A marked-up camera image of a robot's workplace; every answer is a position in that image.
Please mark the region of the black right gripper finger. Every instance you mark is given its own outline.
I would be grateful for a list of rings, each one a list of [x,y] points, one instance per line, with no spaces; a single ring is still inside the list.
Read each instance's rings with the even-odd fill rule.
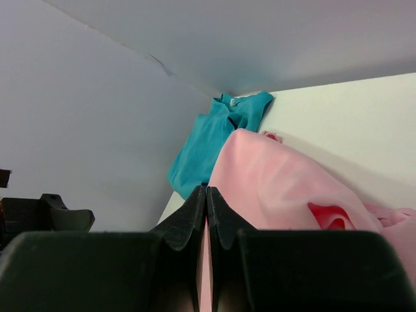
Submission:
[[[392,246],[369,231],[254,228],[206,192],[213,311],[414,311]]]

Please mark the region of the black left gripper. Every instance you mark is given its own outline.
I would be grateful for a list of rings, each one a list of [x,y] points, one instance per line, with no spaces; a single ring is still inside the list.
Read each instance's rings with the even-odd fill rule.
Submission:
[[[2,311],[198,311],[205,187],[147,232],[91,232],[58,194],[1,198]]]

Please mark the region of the pink t-shirt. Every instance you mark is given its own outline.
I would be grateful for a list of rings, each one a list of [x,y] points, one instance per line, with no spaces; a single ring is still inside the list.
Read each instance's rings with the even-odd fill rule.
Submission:
[[[415,211],[362,201],[315,161],[269,135],[239,129],[222,147],[208,188],[254,228],[369,231],[393,248],[414,290]],[[208,223],[203,239],[200,309],[213,311]]]

